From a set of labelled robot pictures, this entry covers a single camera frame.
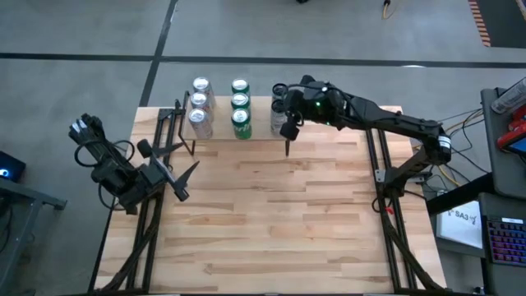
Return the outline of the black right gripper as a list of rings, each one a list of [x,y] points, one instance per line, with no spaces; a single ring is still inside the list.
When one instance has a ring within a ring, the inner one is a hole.
[[[328,81],[305,75],[299,83],[287,86],[285,110],[299,126],[305,121],[336,126],[345,115],[345,95]]]

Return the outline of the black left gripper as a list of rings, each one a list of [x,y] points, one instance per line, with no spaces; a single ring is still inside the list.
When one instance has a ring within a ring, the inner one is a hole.
[[[152,155],[156,158],[170,155],[173,151],[184,146],[183,143],[176,143],[166,145],[164,147],[153,147]],[[164,190],[166,184],[172,189],[179,201],[185,201],[189,198],[189,193],[186,189],[188,179],[199,165],[199,161],[195,162],[179,177],[175,177],[168,169],[168,167],[158,159],[150,157],[148,164],[141,165],[141,176],[145,180],[145,192],[143,198],[152,197]]]

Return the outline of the black computer keyboard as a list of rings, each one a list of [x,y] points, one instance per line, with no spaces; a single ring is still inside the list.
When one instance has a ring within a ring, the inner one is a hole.
[[[486,216],[484,231],[492,263],[526,268],[526,220]]]

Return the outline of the black computer with blue lights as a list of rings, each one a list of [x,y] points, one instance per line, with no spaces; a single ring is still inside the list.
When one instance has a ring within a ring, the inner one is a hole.
[[[0,151],[0,178],[18,183],[26,168],[23,161]]]

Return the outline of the black desk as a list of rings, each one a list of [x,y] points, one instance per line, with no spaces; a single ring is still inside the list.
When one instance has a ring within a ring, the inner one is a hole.
[[[526,220],[526,200],[502,196],[495,191],[487,173],[427,202],[430,215],[437,215],[471,201],[478,201],[482,220],[482,278],[488,296],[526,296],[526,268],[494,264],[485,243],[485,217],[499,216]]]

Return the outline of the grey desk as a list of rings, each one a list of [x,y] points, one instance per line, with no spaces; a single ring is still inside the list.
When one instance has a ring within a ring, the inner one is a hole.
[[[502,196],[526,200],[526,164],[518,155],[506,153],[497,145],[497,139],[508,132],[510,121],[509,114],[500,115],[491,109],[500,93],[501,89],[480,92],[494,188]]]

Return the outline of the black mat with orange stripes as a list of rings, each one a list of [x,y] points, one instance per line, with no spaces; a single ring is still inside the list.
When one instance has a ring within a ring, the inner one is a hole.
[[[482,44],[526,49],[526,0],[468,0]]]

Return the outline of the white cylindrical can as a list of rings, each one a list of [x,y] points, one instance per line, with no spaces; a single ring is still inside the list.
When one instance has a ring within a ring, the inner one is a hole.
[[[526,77],[508,88],[491,104],[491,109],[498,114],[522,106],[526,102]]]

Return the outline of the grey metal side table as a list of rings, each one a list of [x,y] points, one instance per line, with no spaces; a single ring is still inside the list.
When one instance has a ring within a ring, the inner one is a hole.
[[[7,228],[9,238],[6,240],[5,247],[0,245],[0,296],[6,296],[17,263],[29,241],[42,206],[49,205],[55,210],[64,210],[67,201],[2,178],[0,178],[0,197],[6,197],[11,204],[21,202],[27,207],[17,219],[11,219],[10,226]]]

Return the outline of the wooden shelf with black frame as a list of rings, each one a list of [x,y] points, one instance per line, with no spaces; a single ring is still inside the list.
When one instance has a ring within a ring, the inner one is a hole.
[[[191,95],[188,91],[184,94],[182,102],[182,119],[178,136],[186,147],[190,155],[194,155],[197,141],[236,141],[233,124],[231,122],[231,113],[233,111],[230,105],[230,96],[216,96],[216,107],[214,108],[214,121],[212,122],[212,137],[210,139],[200,139],[195,134],[189,121],[189,113],[192,110]],[[270,105],[271,96],[252,96],[251,98],[251,119],[252,136],[250,141],[283,141],[285,143],[285,155],[289,155],[290,141],[286,140],[278,133],[270,129]]]

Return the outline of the white SA3 sign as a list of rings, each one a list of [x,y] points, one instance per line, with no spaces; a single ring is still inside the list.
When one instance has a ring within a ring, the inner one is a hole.
[[[436,235],[482,249],[482,220],[478,201],[457,206],[436,216]]]

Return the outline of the silver Diet Coke can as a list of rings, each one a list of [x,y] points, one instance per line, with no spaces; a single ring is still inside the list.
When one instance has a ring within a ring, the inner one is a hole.
[[[210,113],[213,110],[213,105],[208,95],[196,92],[190,97],[191,106],[194,109],[203,109],[207,113]]]
[[[209,114],[203,109],[193,109],[188,120],[198,139],[210,139],[213,136],[212,122]]]
[[[211,82],[206,77],[199,76],[199,77],[195,78],[194,81],[192,82],[192,87],[193,87],[193,90],[196,93],[202,93],[202,94],[205,94],[205,95],[207,95],[209,97],[213,97],[214,96],[214,92],[213,92],[213,88],[212,88]]]

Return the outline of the red tool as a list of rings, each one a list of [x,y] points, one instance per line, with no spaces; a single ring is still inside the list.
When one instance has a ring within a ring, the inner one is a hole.
[[[500,150],[514,153],[509,150],[510,144],[526,136],[526,104],[513,112],[508,129],[506,134],[497,139],[497,146]]]

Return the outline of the green Sprite can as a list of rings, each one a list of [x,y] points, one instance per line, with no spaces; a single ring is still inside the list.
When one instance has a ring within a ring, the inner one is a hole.
[[[235,93],[231,97],[231,107],[233,110],[244,109],[247,112],[251,110],[251,99],[244,93]]]
[[[246,109],[235,109],[232,113],[234,135],[237,139],[247,140],[251,138],[251,118]]]
[[[246,79],[236,78],[231,83],[231,91],[234,94],[243,93],[249,96],[250,95],[250,84]]]

